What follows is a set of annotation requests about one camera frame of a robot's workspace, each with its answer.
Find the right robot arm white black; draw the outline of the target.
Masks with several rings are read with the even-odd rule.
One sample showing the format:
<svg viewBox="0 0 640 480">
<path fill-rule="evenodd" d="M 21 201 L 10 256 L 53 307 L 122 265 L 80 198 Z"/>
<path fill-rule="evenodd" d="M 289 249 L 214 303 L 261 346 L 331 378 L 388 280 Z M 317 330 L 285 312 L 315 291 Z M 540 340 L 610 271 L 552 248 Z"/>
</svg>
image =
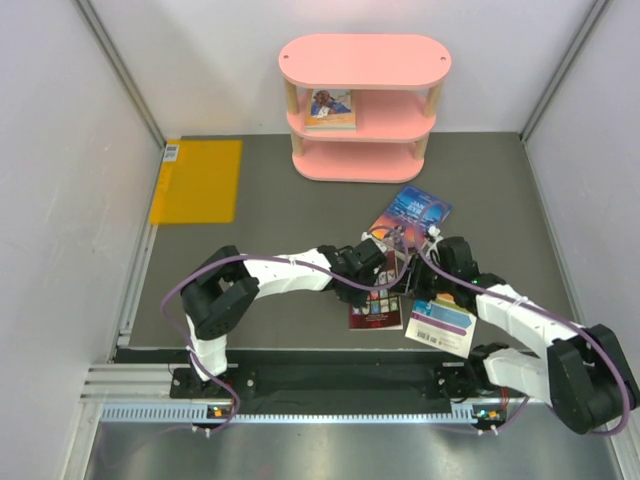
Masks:
<svg viewBox="0 0 640 480">
<path fill-rule="evenodd" d="M 499 387 L 544 402 L 577 434 L 613 436 L 639 406 L 639 387 L 616 334 L 585 327 L 519 294 L 506 280 L 480 271 L 468 242 L 430 234 L 417 243 L 401 293 L 433 301 L 440 294 L 507 333 L 526 353 L 494 343 L 469 355 L 466 380 L 476 394 Z"/>
</svg>

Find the green Treehouse book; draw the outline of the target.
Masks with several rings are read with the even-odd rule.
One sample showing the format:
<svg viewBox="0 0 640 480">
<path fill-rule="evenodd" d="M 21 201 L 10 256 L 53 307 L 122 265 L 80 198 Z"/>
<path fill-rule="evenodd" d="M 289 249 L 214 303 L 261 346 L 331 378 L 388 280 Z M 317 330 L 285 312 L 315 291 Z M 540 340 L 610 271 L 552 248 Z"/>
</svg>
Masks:
<svg viewBox="0 0 640 480">
<path fill-rule="evenodd" d="M 316 132 L 336 133 L 336 132 L 356 132 L 356 131 L 357 131 L 357 128 L 355 124 L 308 125 L 305 127 L 305 132 L 308 132 L 308 133 L 316 133 Z"/>
</svg>

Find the orange Othello book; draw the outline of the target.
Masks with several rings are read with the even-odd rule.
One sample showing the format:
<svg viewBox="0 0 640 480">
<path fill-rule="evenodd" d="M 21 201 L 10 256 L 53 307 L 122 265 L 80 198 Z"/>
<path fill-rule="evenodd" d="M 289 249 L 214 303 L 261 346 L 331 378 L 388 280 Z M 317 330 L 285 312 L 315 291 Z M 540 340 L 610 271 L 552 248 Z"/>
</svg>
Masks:
<svg viewBox="0 0 640 480">
<path fill-rule="evenodd" d="M 349 89 L 313 89 L 308 94 L 304 125 L 356 125 L 356 106 Z"/>
</svg>

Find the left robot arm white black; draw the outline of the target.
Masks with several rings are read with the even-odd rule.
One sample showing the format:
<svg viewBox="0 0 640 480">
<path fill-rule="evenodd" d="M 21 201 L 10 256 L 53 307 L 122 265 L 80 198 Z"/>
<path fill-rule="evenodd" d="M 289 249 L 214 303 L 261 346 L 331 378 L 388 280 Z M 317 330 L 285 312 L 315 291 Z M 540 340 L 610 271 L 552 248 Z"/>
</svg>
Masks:
<svg viewBox="0 0 640 480">
<path fill-rule="evenodd" d="M 216 251 L 207 272 L 180 290 L 190 333 L 192 384 L 205 396 L 216 396 L 227 382 L 227 334 L 263 297 L 296 291 L 333 291 L 351 306 L 366 303 L 368 291 L 387 261 L 386 249 L 367 238 L 355 246 L 331 245 L 294 255 L 242 255 L 234 246 Z"/>
</svg>

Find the dark red book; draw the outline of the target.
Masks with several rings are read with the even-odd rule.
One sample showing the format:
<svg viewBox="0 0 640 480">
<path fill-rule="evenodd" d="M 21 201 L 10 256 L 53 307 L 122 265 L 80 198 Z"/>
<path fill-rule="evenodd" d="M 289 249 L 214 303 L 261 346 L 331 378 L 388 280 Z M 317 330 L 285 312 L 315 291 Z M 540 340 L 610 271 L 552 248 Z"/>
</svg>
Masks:
<svg viewBox="0 0 640 480">
<path fill-rule="evenodd" d="M 387 285 L 398 274 L 394 251 L 386 253 L 386 264 L 378 271 L 375 286 Z M 403 318 L 400 297 L 388 288 L 369 292 L 363 307 L 351 307 L 349 328 L 352 331 L 401 330 Z"/>
</svg>

